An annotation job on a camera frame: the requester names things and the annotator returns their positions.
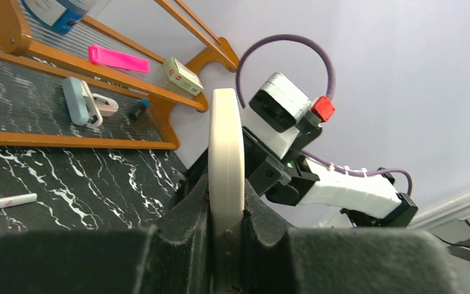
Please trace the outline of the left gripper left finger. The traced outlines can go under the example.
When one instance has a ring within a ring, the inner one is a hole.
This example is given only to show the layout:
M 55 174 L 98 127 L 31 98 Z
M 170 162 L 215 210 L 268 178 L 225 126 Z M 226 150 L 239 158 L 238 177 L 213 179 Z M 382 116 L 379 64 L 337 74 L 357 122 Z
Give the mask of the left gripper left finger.
M 0 293 L 209 293 L 208 179 L 148 227 L 0 236 Z

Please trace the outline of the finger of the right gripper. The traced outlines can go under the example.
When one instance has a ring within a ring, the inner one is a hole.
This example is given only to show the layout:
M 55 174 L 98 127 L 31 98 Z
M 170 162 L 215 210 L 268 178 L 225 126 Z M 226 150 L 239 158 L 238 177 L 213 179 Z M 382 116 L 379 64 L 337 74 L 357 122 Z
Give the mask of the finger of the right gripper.
M 191 193 L 201 177 L 207 173 L 207 156 L 208 152 L 203 152 L 187 171 L 177 174 L 180 178 L 177 191 L 171 201 L 170 210 L 180 204 Z

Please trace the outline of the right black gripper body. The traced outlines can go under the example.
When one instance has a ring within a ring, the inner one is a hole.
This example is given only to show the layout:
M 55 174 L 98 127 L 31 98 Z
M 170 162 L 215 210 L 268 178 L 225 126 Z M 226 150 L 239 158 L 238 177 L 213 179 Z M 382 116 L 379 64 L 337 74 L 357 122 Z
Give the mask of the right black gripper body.
M 321 134 L 320 130 L 299 134 L 282 159 L 247 127 L 242 128 L 242 133 L 245 177 L 259 196 L 302 199 L 320 180 L 308 166 L 307 156 L 300 150 L 308 138 Z

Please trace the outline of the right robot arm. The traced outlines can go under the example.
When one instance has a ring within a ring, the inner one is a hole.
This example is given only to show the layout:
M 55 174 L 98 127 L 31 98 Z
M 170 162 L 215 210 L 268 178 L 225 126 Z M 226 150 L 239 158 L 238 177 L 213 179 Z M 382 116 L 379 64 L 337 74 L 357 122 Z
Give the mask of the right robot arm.
M 355 227 L 407 227 L 418 207 L 410 190 L 396 190 L 393 170 L 368 173 L 318 162 L 300 149 L 321 132 L 299 134 L 279 158 L 270 140 L 244 126 L 245 176 L 257 195 L 279 205 L 336 206 Z

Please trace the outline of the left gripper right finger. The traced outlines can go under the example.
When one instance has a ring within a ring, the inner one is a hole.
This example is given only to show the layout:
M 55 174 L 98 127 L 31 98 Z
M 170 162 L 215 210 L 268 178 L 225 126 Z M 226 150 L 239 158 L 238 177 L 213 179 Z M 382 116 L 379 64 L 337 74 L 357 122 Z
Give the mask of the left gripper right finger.
M 429 233 L 405 228 L 299 228 L 245 186 L 244 293 L 457 293 Z

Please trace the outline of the phone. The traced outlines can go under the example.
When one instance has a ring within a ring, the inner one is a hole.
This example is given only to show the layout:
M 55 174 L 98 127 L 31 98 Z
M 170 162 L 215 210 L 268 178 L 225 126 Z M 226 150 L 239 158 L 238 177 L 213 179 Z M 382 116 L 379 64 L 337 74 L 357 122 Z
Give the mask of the phone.
M 208 146 L 209 203 L 213 225 L 213 293 L 239 293 L 245 159 L 235 90 L 215 89 Z

